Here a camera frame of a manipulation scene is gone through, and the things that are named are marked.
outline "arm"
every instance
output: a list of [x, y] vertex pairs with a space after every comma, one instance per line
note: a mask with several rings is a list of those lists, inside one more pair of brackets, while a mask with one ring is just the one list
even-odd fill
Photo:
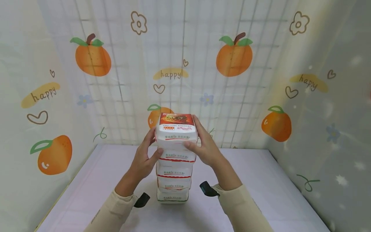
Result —
[[99, 209], [84, 232], [118, 232], [126, 222], [138, 198], [133, 195], [139, 181], [130, 178], [128, 171]]
[[219, 193], [219, 202], [236, 232], [271, 232], [268, 221], [263, 216], [250, 193], [242, 184], [229, 161], [221, 154], [211, 135], [193, 115], [201, 147], [185, 142], [184, 146], [198, 155], [200, 160], [209, 165], [219, 184], [213, 188]]
[[154, 136], [155, 128], [152, 128], [138, 147], [129, 170], [121, 178], [115, 190], [112, 191], [84, 232], [118, 232], [126, 222], [131, 209], [138, 200], [134, 196], [135, 188], [142, 179], [151, 173], [163, 153], [163, 149], [160, 148], [151, 158], [148, 157], [148, 147], [155, 141]]
[[224, 158], [212, 169], [219, 181], [219, 184], [213, 186], [213, 189], [220, 195], [219, 203], [228, 216], [233, 230], [236, 232], [273, 232], [228, 160]]

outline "food packaging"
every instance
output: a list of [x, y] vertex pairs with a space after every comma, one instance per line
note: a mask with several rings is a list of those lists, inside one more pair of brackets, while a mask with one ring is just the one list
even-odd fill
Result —
[[183, 143], [197, 143], [198, 134], [191, 114], [161, 113], [156, 125], [157, 146], [164, 150], [188, 151]]
[[179, 192], [182, 190], [191, 189], [191, 177], [177, 178], [177, 177], [163, 177], [157, 176], [157, 187], [161, 192]]
[[162, 166], [192, 167], [196, 154], [184, 150], [164, 150], [158, 162]]
[[156, 174], [157, 176], [166, 178], [190, 178], [192, 176], [193, 166], [172, 166], [172, 165], [161, 165], [158, 161], [156, 163]]
[[157, 189], [157, 200], [161, 204], [182, 204], [188, 201], [189, 191], [161, 192]]

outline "hand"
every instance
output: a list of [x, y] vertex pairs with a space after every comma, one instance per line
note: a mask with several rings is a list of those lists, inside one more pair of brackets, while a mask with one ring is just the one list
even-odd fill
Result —
[[159, 148], [151, 158], [148, 157], [148, 147], [155, 142], [155, 127], [150, 129], [144, 137], [143, 142], [137, 148], [133, 162], [129, 170], [121, 178], [115, 187], [115, 192], [120, 196], [127, 197], [134, 193], [139, 182], [146, 178], [152, 171], [157, 160], [161, 157], [164, 150]]
[[201, 147], [197, 146], [195, 143], [191, 143], [189, 141], [184, 142], [184, 146], [194, 152], [200, 160], [210, 167], [215, 166], [217, 163], [225, 160], [224, 156], [219, 151], [219, 148], [215, 144], [211, 135], [205, 130], [205, 128], [201, 125], [199, 119], [196, 115], [192, 115], [193, 121], [196, 125], [198, 136], [201, 139]]
[[137, 152], [135, 153], [133, 162], [128, 170], [133, 175], [133, 178], [140, 180], [147, 177], [157, 160], [161, 157], [164, 150], [162, 148], [157, 149], [151, 158], [148, 157], [148, 147], [155, 142], [155, 127], [150, 129], [147, 135], [144, 137], [143, 142], [139, 145]]

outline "orange fruit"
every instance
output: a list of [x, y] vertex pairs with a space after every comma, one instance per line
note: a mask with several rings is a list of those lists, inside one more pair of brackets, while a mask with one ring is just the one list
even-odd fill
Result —
[[148, 126], [150, 128], [155, 127], [158, 119], [160, 118], [160, 114], [163, 113], [168, 113], [168, 114], [173, 114], [174, 112], [167, 108], [167, 107], [161, 107], [156, 104], [152, 104], [148, 107], [148, 111], [151, 111], [150, 115], [148, 116]]
[[31, 148], [30, 154], [41, 151], [37, 159], [37, 166], [46, 175], [56, 175], [65, 172], [72, 158], [72, 143], [66, 135], [53, 140], [37, 142]]
[[249, 46], [253, 42], [250, 39], [242, 39], [246, 33], [236, 36], [234, 41], [229, 36], [223, 36], [219, 41], [226, 43], [216, 57], [216, 68], [226, 77], [237, 76], [246, 71], [253, 59], [253, 51]]
[[95, 34], [91, 34], [86, 42], [77, 37], [72, 38], [70, 42], [79, 45], [75, 58], [78, 67], [83, 72], [92, 76], [105, 76], [111, 69], [111, 57], [102, 47], [102, 41], [96, 39], [92, 42], [94, 38]]
[[262, 130], [278, 142], [288, 140], [291, 135], [290, 117], [278, 105], [274, 105], [268, 110], [271, 113], [263, 119]]

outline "person's left hand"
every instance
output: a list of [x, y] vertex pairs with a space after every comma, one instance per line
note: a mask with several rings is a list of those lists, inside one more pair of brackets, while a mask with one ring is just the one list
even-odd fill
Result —
[[151, 158], [148, 157], [148, 147], [155, 142], [155, 127], [150, 129], [147, 135], [144, 137], [143, 142], [139, 145], [137, 152], [135, 153], [134, 160], [128, 170], [134, 178], [138, 178], [139, 181], [147, 177], [157, 160], [161, 157], [164, 150], [159, 148], [155, 151]]
[[152, 171], [157, 160], [161, 157], [164, 150], [159, 148], [151, 158], [148, 157], [148, 147], [155, 142], [155, 127], [150, 129], [144, 137], [143, 142], [137, 148], [133, 162], [129, 170], [121, 178], [115, 187], [115, 192], [120, 196], [127, 197], [134, 193], [139, 182], [146, 178]]

